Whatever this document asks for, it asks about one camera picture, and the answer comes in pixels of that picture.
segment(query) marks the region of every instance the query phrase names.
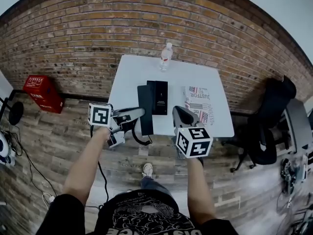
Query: black round object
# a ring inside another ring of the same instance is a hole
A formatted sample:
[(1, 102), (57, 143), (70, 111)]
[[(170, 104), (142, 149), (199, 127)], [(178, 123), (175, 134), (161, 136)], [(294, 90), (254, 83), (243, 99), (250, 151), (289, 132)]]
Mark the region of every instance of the black round object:
[(16, 125), (20, 122), (21, 117), (23, 116), (24, 106), (21, 102), (16, 102), (13, 104), (10, 113), (9, 113), (9, 122), (12, 125)]

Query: jeans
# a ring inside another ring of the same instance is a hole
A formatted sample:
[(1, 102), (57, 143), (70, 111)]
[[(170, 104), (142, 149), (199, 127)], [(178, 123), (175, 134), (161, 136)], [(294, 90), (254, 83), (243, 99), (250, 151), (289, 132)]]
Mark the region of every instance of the jeans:
[(165, 188), (163, 185), (159, 184), (158, 182), (154, 181), (154, 179), (149, 176), (145, 176), (141, 179), (140, 186), (141, 186), (141, 189), (159, 190), (172, 197), (170, 191), (167, 188)]

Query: water bottle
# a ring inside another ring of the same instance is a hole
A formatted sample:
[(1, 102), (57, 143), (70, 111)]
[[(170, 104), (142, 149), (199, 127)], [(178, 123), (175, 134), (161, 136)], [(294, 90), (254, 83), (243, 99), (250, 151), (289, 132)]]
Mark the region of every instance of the water bottle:
[(161, 61), (160, 61), (160, 65), (159, 65), (161, 71), (167, 70), (167, 67), (170, 64), (170, 60), (172, 58), (172, 55), (173, 55), (172, 44), (167, 43), (166, 47), (163, 49), (163, 51), (161, 53)]

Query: american flag print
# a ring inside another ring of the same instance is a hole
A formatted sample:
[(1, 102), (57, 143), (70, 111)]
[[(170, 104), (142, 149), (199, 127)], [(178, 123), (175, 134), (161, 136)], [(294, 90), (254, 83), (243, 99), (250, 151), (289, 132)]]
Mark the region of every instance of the american flag print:
[(189, 104), (189, 102), (187, 100), (185, 101), (185, 108), (186, 109), (190, 109), (190, 104)]
[(192, 93), (197, 93), (198, 91), (198, 88), (197, 87), (189, 87), (189, 91), (192, 92)]
[(208, 114), (208, 113), (203, 112), (203, 111), (200, 111), (199, 118), (200, 118), (200, 121), (201, 121), (202, 123), (207, 123), (208, 117), (209, 117), (209, 114)]

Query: person's leg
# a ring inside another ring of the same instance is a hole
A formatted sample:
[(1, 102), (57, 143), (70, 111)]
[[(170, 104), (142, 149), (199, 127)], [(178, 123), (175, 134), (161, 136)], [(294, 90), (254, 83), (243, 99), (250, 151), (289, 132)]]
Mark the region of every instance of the person's leg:
[(141, 179), (141, 182), (140, 182), (141, 189), (159, 190), (163, 193), (166, 193), (172, 196), (170, 191), (167, 188), (165, 188), (163, 185), (159, 184), (152, 178), (152, 171), (153, 171), (152, 164), (146, 163), (143, 166), (142, 175), (144, 177)]

